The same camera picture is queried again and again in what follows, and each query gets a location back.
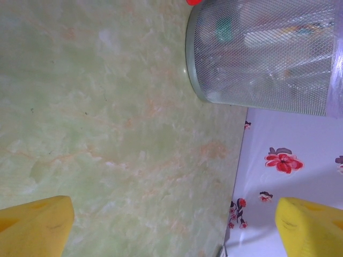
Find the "silver mesh bin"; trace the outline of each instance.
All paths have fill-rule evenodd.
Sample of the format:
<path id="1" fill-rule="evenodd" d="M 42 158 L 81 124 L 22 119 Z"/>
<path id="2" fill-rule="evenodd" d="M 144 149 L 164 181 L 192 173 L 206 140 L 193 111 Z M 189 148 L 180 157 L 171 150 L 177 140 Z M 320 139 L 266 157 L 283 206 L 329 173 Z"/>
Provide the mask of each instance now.
<path id="1" fill-rule="evenodd" d="M 325 115 L 334 0 L 204 0 L 191 12 L 188 74 L 198 97 Z"/>

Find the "mesh trash can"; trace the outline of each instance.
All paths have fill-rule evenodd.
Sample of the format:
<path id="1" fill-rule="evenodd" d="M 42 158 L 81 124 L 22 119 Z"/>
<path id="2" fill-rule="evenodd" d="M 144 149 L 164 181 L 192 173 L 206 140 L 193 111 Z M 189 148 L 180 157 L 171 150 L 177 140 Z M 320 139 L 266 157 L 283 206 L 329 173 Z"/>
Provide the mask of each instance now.
<path id="1" fill-rule="evenodd" d="M 208 102 L 325 116 L 335 26 L 334 0 L 204 0 L 186 35 L 193 89 Z"/>

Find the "yellow object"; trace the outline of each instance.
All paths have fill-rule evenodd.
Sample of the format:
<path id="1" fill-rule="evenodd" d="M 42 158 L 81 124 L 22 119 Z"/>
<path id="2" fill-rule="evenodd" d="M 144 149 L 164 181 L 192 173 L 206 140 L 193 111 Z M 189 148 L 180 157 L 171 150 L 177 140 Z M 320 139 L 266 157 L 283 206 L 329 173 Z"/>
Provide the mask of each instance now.
<path id="1" fill-rule="evenodd" d="M 288 257 L 343 256 L 343 210 L 281 198 L 275 222 Z"/>
<path id="2" fill-rule="evenodd" d="M 60 257 L 73 220 L 68 196 L 0 210 L 0 257 Z"/>

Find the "yellow foam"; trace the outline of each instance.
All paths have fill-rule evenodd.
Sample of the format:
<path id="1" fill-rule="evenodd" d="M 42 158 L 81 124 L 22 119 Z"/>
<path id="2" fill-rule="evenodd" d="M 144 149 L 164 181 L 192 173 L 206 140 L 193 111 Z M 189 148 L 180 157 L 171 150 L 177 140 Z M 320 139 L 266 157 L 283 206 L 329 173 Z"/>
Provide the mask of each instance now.
<path id="1" fill-rule="evenodd" d="M 288 257 L 343 256 L 343 210 L 281 198 L 275 222 Z"/>
<path id="2" fill-rule="evenodd" d="M 60 257 L 73 220 L 68 196 L 0 210 L 0 256 Z"/>

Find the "green marble surface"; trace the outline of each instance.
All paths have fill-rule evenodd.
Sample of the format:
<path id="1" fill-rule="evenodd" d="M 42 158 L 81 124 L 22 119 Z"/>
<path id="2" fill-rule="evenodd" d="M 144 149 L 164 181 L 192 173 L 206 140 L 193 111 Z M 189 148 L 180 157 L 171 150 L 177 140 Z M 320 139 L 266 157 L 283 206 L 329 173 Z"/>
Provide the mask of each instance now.
<path id="1" fill-rule="evenodd" d="M 69 195 L 70 256 L 213 257 L 246 109 L 201 103 L 185 0 L 0 0 L 0 207 Z"/>

